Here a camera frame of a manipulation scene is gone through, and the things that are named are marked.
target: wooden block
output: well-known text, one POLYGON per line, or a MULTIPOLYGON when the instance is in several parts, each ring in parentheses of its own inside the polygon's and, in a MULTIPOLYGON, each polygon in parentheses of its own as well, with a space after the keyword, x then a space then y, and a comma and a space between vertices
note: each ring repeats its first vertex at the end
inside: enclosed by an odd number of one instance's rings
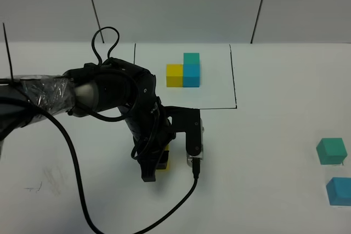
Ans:
POLYGON ((317 153, 321 164, 341 164, 347 157, 342 138, 322 138, 317 153))
POLYGON ((183 87, 200 87, 200 64, 184 64, 183 87))
POLYGON ((200 64, 199 53, 184 53, 184 65, 186 64, 200 64))
POLYGON ((182 64, 167 64, 166 82, 167 87, 183 87, 182 64))
POLYGON ((351 206, 351 178, 332 178, 326 188, 330 205, 351 206))
POLYGON ((157 165, 156 170, 158 171, 169 171, 169 145, 166 145, 165 151, 163 152, 161 159, 157 165))

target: yellow cube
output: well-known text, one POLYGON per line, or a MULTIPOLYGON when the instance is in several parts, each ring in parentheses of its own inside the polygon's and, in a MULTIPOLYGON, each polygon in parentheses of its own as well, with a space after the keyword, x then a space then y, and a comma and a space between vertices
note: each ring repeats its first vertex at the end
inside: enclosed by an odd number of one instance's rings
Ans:
MULTIPOLYGON (((169 154, 169 145, 166 145, 165 152, 166 151, 168 151, 168 154, 169 154)), ((161 172, 169 171, 169 155, 168 155, 168 161, 167 161, 166 168, 165 169, 157 169, 157 171, 161 171, 161 172)))
POLYGON ((183 87, 183 64, 167 64, 167 87, 183 87))

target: teal cube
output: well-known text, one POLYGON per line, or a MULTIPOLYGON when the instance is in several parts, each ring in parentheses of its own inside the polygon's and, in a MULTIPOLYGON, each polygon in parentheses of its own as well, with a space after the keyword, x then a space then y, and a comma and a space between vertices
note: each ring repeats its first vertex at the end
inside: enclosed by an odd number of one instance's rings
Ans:
POLYGON ((351 206, 351 178, 332 178, 326 188, 330 205, 351 206))
POLYGON ((322 138, 317 153, 321 164, 341 164, 347 157, 342 138, 322 138))
POLYGON ((200 87, 200 64, 183 65, 183 87, 200 87))
POLYGON ((200 64, 200 54, 199 53, 184 53, 184 65, 186 64, 200 64))

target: plastic wrap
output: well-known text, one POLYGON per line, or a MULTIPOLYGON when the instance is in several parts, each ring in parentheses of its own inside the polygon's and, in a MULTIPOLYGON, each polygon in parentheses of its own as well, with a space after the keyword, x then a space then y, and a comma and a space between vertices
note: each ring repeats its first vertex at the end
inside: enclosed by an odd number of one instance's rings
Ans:
MULTIPOLYGON (((63 76, 17 76, 24 93, 31 102, 46 110, 51 115, 57 115, 72 109, 75 105, 74 84, 63 76)), ((35 116, 31 123, 45 119, 35 116)))

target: green cube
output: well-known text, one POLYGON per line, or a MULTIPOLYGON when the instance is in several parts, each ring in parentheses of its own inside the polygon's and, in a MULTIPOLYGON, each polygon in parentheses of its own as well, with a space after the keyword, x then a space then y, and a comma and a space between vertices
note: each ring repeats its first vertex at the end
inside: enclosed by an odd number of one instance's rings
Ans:
POLYGON ((321 164, 341 164, 347 157, 342 138, 322 138, 317 153, 321 164))
POLYGON ((200 64, 200 54, 184 53, 184 65, 186 64, 200 64))

